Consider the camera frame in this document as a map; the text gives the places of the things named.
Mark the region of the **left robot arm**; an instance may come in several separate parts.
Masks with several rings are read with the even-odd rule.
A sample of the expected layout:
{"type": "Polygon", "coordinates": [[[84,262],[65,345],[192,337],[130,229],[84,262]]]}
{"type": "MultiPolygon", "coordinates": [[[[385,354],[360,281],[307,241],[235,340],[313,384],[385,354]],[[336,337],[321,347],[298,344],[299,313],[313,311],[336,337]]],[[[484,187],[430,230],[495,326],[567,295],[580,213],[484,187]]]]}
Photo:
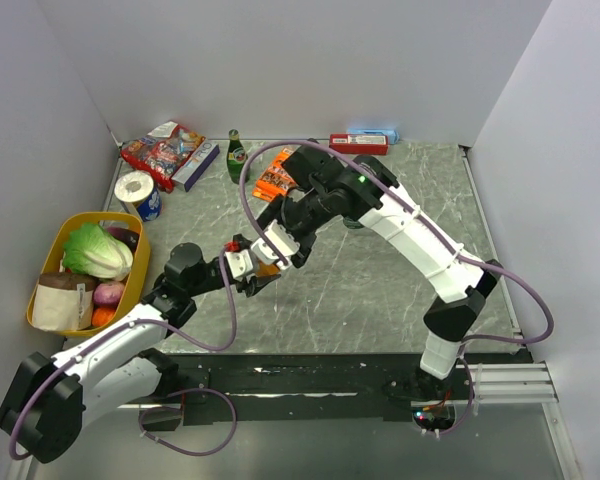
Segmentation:
{"type": "Polygon", "coordinates": [[[11,458],[49,463],[118,406],[146,396],[171,399],[178,377],[154,346],[184,334],[195,297],[220,289],[252,296],[290,263],[290,254],[261,239],[235,237],[211,261],[194,243],[176,246],[153,290],[113,326],[52,357],[35,352],[20,363],[0,406],[11,458]]]}

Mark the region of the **orange juice bottle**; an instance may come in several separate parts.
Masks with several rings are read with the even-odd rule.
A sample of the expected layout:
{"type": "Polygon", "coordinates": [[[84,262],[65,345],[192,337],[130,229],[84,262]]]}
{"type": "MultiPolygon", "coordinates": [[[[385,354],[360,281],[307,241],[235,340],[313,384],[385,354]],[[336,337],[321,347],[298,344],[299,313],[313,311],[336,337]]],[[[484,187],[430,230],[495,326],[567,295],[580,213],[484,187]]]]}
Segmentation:
{"type": "Polygon", "coordinates": [[[258,261],[258,269],[255,272],[257,277],[270,277],[278,275],[280,269],[275,264],[265,264],[261,260],[258,261]]]}

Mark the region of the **clear plastic bottle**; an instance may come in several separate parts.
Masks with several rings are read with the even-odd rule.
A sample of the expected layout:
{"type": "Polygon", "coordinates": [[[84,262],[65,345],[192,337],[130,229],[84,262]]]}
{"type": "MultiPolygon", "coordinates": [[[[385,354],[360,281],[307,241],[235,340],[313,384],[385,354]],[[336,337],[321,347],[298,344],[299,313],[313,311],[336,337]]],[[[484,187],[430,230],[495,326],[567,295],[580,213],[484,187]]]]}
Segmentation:
{"type": "Polygon", "coordinates": [[[343,219],[343,225],[347,229],[351,229],[351,230],[359,230],[359,229],[363,229],[364,228],[364,226],[360,222],[358,222],[356,220],[353,220],[351,218],[348,218],[348,217],[345,217],[343,219]]]}

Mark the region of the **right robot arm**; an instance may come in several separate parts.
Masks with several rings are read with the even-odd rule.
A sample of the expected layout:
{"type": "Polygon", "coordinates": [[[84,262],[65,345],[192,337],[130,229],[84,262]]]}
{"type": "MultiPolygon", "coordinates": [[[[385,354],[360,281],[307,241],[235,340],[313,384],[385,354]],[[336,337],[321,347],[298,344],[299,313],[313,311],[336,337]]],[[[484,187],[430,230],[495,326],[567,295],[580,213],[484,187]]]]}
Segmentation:
{"type": "Polygon", "coordinates": [[[426,215],[379,160],[353,160],[311,141],[300,141],[285,170],[304,197],[285,205],[282,196],[251,221],[257,240],[245,253],[248,273],[285,270],[303,260],[315,233],[337,216],[350,217],[393,246],[432,285],[436,298],[424,316],[428,329],[417,374],[426,397],[452,386],[461,344],[499,280],[499,266],[469,254],[426,215]]]}

